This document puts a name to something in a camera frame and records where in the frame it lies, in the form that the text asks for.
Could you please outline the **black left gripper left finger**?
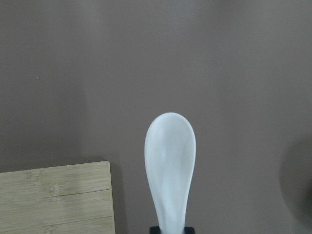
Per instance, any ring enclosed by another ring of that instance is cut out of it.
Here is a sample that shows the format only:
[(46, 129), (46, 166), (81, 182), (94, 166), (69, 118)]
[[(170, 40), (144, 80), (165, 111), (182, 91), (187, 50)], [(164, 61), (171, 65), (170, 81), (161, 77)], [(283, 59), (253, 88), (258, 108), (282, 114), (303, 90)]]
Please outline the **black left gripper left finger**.
[(149, 234), (160, 234), (160, 227), (159, 226), (150, 227)]

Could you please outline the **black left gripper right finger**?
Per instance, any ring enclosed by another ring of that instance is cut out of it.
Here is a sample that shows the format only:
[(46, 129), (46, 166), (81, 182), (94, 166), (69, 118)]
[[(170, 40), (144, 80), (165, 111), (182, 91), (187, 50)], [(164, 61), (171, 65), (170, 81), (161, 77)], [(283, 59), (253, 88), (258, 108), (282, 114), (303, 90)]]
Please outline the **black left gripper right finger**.
[(184, 233), (185, 234), (195, 234), (194, 227), (184, 227)]

